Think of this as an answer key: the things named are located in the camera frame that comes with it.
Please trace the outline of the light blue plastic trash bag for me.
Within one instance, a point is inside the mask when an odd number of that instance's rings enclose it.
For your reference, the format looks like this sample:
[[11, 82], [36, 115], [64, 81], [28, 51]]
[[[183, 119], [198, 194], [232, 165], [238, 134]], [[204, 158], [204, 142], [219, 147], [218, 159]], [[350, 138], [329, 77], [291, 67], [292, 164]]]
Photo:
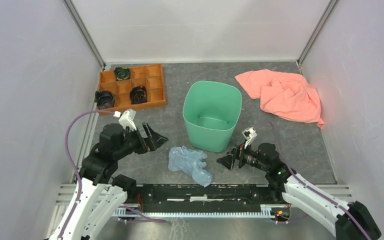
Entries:
[[189, 149], [186, 146], [172, 147], [168, 153], [168, 169], [172, 172], [182, 171], [199, 185], [208, 187], [213, 175], [205, 167], [208, 157], [202, 150]]

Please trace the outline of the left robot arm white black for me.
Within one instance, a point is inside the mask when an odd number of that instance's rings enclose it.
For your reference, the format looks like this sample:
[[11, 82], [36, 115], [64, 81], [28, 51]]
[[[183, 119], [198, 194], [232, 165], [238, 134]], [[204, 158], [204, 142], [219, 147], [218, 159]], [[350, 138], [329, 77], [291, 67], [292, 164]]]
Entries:
[[137, 198], [136, 180], [112, 175], [122, 158], [156, 151], [168, 138], [142, 123], [146, 137], [132, 124], [110, 123], [104, 126], [99, 141], [83, 160], [78, 183], [61, 222], [51, 240], [94, 240], [122, 204]]

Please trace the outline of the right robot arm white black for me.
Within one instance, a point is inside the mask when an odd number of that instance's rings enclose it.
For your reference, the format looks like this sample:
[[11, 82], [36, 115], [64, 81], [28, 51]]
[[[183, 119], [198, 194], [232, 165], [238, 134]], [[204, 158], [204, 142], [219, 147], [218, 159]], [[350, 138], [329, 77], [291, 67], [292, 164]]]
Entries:
[[364, 204], [340, 200], [305, 180], [282, 161], [274, 144], [261, 143], [257, 150], [240, 144], [216, 161], [229, 170], [235, 164], [238, 168], [249, 165], [262, 170], [268, 181], [266, 199], [299, 208], [338, 240], [378, 240], [382, 236]]

